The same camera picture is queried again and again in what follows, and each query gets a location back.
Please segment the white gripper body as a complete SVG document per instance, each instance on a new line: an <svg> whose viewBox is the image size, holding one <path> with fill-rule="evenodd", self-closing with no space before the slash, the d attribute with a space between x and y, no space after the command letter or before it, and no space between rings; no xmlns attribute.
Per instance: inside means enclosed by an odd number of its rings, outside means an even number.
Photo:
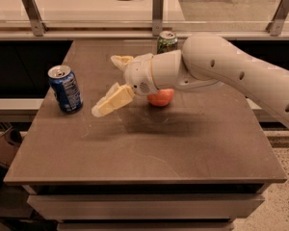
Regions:
<svg viewBox="0 0 289 231"><path fill-rule="evenodd" d="M138 95L155 94L159 90L176 89L183 66L181 51L163 54L145 54L127 64L124 79Z"/></svg>

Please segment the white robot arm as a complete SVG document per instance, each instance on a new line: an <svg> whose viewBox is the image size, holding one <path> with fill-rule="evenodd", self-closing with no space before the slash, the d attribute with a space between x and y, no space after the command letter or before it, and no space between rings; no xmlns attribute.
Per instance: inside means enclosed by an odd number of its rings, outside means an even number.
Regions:
<svg viewBox="0 0 289 231"><path fill-rule="evenodd" d="M254 58L219 36L197 33L180 50L113 56L111 61L125 83L113 84L93 106L96 117L131 103L135 95L164 89L207 91L227 84L289 129L289 70Z"/></svg>

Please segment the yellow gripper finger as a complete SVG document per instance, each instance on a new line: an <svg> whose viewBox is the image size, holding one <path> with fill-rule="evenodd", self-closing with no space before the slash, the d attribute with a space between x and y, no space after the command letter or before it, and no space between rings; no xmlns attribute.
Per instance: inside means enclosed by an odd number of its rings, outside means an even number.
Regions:
<svg viewBox="0 0 289 231"><path fill-rule="evenodd" d="M118 56L111 57L112 63L121 71L124 71L127 65L133 60L132 56Z"/></svg>
<svg viewBox="0 0 289 231"><path fill-rule="evenodd" d="M131 103L134 96L135 93L129 85L114 83L105 96L92 107L92 115L95 117L106 116Z"/></svg>

